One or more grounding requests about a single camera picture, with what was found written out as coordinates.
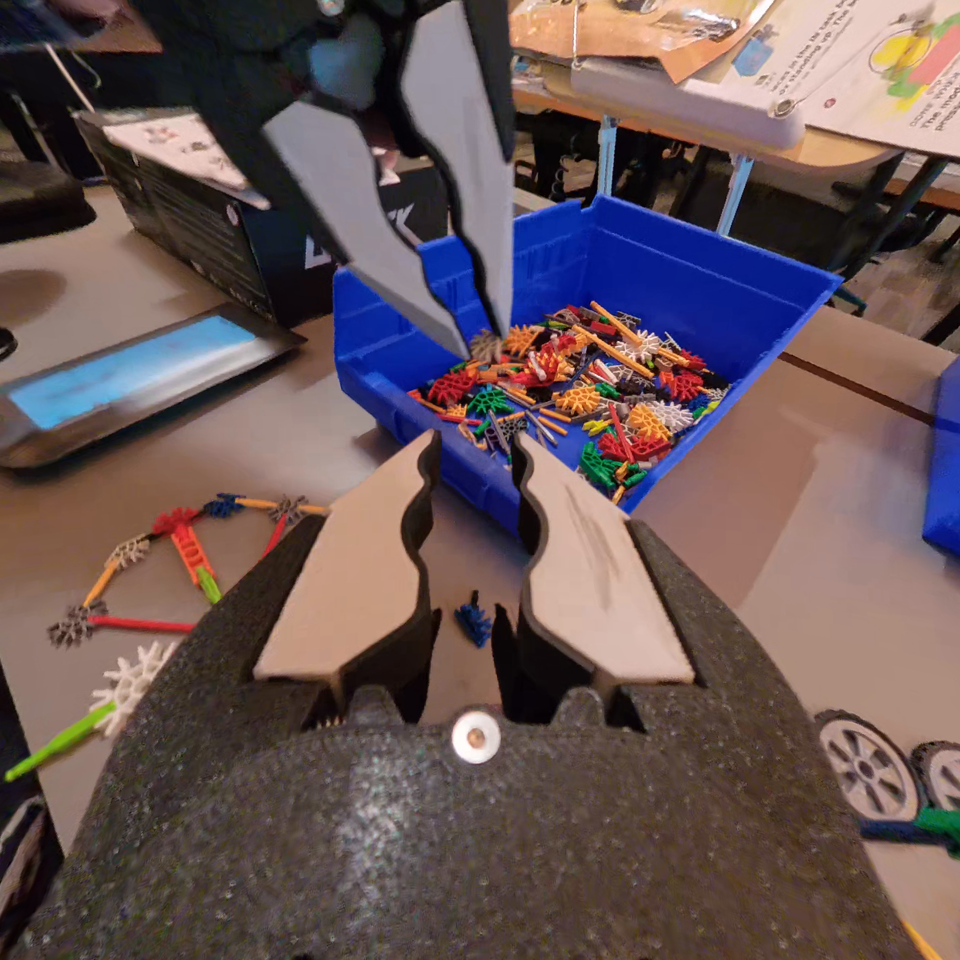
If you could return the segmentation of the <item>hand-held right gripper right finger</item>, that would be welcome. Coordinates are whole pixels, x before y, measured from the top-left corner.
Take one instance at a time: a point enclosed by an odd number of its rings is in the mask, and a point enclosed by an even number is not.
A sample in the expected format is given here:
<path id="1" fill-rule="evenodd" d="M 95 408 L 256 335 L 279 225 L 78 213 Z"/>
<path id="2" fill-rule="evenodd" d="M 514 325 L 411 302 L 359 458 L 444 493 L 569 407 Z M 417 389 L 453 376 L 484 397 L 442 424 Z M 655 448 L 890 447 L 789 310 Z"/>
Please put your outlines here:
<path id="1" fill-rule="evenodd" d="M 531 438 L 514 438 L 511 460 L 530 556 L 519 611 L 533 637 L 594 687 L 693 684 L 627 515 Z"/>

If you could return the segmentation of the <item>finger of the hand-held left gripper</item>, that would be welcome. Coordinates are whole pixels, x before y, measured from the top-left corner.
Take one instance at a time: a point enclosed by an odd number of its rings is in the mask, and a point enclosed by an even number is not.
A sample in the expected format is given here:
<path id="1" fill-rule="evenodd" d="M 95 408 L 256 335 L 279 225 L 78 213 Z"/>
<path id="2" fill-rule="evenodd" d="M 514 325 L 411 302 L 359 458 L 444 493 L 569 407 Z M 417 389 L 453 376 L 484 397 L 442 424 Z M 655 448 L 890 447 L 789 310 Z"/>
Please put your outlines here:
<path id="1" fill-rule="evenodd" d="M 438 166 L 476 293 L 500 337 L 513 307 L 514 108 L 506 5 L 423 2 L 399 69 L 402 109 Z"/>
<path id="2" fill-rule="evenodd" d="M 467 358 L 464 336 L 427 283 L 419 253 L 381 205 L 378 162 L 354 118 L 297 100 L 263 134 L 354 275 L 433 342 Z"/>

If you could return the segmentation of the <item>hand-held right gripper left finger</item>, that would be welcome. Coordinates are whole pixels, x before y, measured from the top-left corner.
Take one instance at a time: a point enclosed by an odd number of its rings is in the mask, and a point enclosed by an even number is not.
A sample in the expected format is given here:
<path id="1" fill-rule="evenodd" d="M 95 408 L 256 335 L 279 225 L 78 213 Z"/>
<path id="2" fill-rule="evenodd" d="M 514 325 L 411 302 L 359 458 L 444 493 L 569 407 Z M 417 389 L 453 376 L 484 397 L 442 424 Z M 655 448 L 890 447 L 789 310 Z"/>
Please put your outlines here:
<path id="1" fill-rule="evenodd" d="M 428 666 L 422 548 L 441 452 L 440 433 L 429 429 L 333 503 L 253 678 L 402 687 Z"/>

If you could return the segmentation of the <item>colourful toy rod wheel assembly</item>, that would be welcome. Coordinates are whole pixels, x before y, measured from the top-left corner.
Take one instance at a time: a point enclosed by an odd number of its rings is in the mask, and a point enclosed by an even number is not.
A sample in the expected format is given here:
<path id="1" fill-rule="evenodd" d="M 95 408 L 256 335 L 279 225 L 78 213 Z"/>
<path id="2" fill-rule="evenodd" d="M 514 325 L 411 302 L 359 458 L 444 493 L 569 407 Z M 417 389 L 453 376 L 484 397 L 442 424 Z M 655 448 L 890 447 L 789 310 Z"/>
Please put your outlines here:
<path id="1" fill-rule="evenodd" d="M 177 651 L 182 639 L 193 631 L 194 626 L 186 622 L 111 615 L 104 597 L 120 573 L 142 562 L 155 544 L 167 541 L 173 546 L 191 585 L 209 606 L 214 607 L 222 600 L 224 593 L 197 534 L 197 523 L 204 519 L 227 520 L 245 511 L 255 511 L 269 517 L 272 534 L 280 515 L 286 513 L 289 519 L 287 534 L 306 518 L 325 518 L 299 514 L 296 507 L 300 503 L 310 504 L 302 496 L 271 501 L 220 492 L 200 508 L 175 508 L 159 514 L 151 523 L 150 530 L 117 544 L 82 601 L 68 606 L 63 617 L 48 627 L 48 641 L 56 649 L 73 649 L 88 642 L 97 631 L 102 630 L 168 637 L 170 641 L 157 639 L 148 647 L 139 646 L 135 659 L 119 657 L 116 667 L 102 675 L 105 686 L 91 693 L 87 713 L 41 749 L 8 769 L 4 780 L 10 783 L 33 773 L 60 755 L 72 752 L 89 738 L 117 738 L 162 668 Z"/>

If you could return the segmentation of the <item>pile of toy construction pieces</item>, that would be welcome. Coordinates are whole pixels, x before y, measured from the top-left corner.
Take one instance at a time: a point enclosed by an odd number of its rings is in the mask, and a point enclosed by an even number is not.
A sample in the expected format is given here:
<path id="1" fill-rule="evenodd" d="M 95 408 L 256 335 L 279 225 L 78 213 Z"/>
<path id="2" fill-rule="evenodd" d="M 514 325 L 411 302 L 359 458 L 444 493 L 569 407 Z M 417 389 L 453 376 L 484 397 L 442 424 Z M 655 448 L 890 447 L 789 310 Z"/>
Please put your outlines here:
<path id="1" fill-rule="evenodd" d="M 469 355 L 408 397 L 508 474 L 516 437 L 555 453 L 571 438 L 574 472 L 617 506 L 732 388 L 670 334 L 596 301 L 501 339 L 498 365 Z"/>

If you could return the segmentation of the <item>blue plastic bin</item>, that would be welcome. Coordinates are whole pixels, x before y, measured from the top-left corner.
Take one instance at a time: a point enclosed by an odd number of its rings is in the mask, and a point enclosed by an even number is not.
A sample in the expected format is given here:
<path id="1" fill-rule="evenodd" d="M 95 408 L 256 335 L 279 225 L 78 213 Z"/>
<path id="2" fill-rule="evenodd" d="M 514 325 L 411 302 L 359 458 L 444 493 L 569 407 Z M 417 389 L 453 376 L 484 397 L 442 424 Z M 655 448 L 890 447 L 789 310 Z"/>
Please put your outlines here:
<path id="1" fill-rule="evenodd" d="M 448 237 L 422 252 L 428 279 L 455 308 L 467 341 L 491 330 L 463 245 Z M 515 220 L 513 268 L 511 327 L 596 302 L 640 318 L 644 330 L 670 334 L 731 385 L 717 409 L 618 506 L 625 513 L 709 433 L 838 284 L 831 273 L 609 198 Z M 441 479 L 504 529 L 517 529 L 519 495 L 510 473 L 408 396 L 462 361 L 344 270 L 334 279 L 334 359 L 342 390 L 398 442 L 437 429 Z M 574 472 L 576 449 L 563 438 L 558 453 L 548 450 Z"/>
<path id="2" fill-rule="evenodd" d="M 959 359 L 939 379 L 922 537 L 959 558 Z"/>

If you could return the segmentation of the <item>printed instruction sheets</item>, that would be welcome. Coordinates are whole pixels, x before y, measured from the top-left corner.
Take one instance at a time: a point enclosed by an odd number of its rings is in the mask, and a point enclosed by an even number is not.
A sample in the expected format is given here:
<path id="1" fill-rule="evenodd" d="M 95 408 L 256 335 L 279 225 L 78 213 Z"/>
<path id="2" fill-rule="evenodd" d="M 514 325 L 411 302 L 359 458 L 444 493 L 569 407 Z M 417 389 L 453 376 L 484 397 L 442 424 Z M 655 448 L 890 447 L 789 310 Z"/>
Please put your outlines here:
<path id="1" fill-rule="evenodd" d="M 109 124 L 103 134 L 139 160 L 212 186 L 258 210 L 271 209 L 269 199 L 253 189 L 195 113 Z"/>

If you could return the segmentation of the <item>blue connector with black rod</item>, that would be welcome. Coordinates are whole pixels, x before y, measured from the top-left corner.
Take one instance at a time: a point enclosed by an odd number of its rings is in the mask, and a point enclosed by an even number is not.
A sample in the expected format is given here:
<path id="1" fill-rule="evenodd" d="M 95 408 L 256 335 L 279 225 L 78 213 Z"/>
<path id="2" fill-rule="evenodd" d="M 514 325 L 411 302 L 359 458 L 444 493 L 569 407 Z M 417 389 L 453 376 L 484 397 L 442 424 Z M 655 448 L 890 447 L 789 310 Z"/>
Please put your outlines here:
<path id="1" fill-rule="evenodd" d="M 483 649 L 492 637 L 494 621 L 479 600 L 479 590 L 474 589 L 469 600 L 454 609 L 453 616 L 463 635 L 477 649 Z"/>

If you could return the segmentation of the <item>black cardboard box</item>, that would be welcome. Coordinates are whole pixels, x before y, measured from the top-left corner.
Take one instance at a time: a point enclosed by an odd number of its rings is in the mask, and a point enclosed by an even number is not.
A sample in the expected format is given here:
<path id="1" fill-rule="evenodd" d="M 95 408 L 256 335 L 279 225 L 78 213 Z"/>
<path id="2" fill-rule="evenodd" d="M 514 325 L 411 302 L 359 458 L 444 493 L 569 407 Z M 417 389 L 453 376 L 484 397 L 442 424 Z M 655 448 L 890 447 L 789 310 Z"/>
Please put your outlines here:
<path id="1" fill-rule="evenodd" d="M 133 227 L 223 294 L 286 329 L 330 314 L 338 264 L 285 211 L 260 210 L 114 146 L 115 123 L 194 114 L 185 108 L 82 111 L 79 132 Z"/>

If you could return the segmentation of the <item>crinkled plastic packaging bag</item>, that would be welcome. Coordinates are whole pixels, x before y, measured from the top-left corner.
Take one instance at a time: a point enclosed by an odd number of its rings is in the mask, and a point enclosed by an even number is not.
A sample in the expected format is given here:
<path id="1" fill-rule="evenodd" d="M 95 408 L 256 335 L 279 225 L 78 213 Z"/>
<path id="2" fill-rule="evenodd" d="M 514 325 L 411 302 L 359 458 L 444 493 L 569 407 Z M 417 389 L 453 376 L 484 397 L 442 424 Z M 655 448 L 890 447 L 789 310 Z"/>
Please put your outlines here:
<path id="1" fill-rule="evenodd" d="M 509 14 L 517 52 L 582 66 L 653 61 L 674 83 L 732 50 L 775 1 L 526 1 Z"/>

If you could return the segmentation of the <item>dark padded seat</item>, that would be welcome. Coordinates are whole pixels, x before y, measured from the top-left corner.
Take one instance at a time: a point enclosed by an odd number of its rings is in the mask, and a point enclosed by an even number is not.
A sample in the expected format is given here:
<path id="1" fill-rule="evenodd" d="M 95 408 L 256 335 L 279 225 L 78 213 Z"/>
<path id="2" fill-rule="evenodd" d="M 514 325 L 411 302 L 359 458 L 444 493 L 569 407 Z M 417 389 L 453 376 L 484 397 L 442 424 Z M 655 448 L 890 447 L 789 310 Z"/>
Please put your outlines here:
<path id="1" fill-rule="evenodd" d="M 47 163 L 1 161 L 1 245 L 68 233 L 96 218 L 70 174 Z"/>

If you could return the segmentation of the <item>toy vehicle model with wheels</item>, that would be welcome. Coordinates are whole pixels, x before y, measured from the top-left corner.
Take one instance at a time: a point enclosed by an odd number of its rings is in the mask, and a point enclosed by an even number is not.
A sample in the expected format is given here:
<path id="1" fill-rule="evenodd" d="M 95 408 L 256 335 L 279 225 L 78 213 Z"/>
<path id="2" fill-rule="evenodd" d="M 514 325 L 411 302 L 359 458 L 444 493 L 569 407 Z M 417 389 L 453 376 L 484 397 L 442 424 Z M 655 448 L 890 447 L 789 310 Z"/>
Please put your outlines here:
<path id="1" fill-rule="evenodd" d="M 959 859 L 959 744 L 926 741 L 905 753 L 845 710 L 814 716 L 822 750 L 864 840 L 935 847 Z"/>

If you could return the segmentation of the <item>wooden side table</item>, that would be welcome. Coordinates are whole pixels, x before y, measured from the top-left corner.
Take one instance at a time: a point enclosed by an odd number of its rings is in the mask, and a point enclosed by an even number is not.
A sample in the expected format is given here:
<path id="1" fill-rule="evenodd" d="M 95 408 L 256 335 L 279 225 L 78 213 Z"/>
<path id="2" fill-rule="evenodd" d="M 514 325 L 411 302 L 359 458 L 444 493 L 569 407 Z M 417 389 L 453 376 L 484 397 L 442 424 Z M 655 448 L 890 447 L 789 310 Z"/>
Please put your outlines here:
<path id="1" fill-rule="evenodd" d="M 591 121 L 600 121 L 606 114 L 627 130 L 743 155 L 791 174 L 822 179 L 838 180 L 866 172 L 893 159 L 896 154 L 893 148 L 810 127 L 797 145 L 777 150 L 750 142 L 739 134 L 716 131 L 701 124 L 684 125 L 649 111 L 629 114 L 623 107 L 608 107 L 580 96 L 572 89 L 569 74 L 565 68 L 551 65 L 551 72 L 545 76 L 541 87 L 524 83 L 515 85 L 512 93 L 516 108 L 533 114 L 552 110 Z"/>

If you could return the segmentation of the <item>colourful printed paper sheet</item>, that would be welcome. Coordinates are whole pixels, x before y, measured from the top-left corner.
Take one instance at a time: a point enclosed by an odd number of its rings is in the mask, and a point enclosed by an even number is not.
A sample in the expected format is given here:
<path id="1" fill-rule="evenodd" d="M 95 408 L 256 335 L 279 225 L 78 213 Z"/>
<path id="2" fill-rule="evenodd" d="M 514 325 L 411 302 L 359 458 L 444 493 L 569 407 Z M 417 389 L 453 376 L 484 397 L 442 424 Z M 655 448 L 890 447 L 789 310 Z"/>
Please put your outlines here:
<path id="1" fill-rule="evenodd" d="M 786 1 L 721 79 L 810 128 L 959 158 L 957 1 Z"/>

